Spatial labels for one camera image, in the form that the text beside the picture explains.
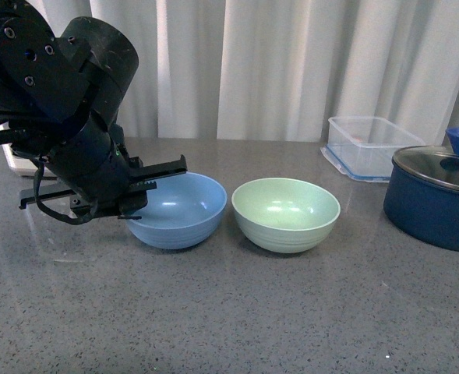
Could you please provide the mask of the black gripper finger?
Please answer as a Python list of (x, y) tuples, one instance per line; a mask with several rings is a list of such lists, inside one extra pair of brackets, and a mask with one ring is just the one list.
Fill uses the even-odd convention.
[(178, 160), (152, 164), (139, 168), (131, 168), (129, 172), (130, 182), (151, 181), (159, 178), (166, 178), (174, 175), (184, 174), (188, 171), (184, 155)]
[(45, 201), (71, 196), (72, 194), (73, 190), (63, 183), (42, 185), (38, 189), (38, 192), (35, 192), (34, 189), (24, 189), (19, 193), (19, 208), (24, 210), (28, 205), (36, 203), (36, 196), (38, 196), (41, 201)]

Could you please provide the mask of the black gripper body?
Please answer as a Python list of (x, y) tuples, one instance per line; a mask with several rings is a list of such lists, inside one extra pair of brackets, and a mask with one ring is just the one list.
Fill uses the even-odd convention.
[(52, 147), (47, 158), (41, 169), (53, 172), (77, 199), (71, 216), (41, 205), (56, 219), (127, 217), (147, 205), (143, 162), (129, 156), (122, 128), (107, 127), (95, 113), (73, 138)]

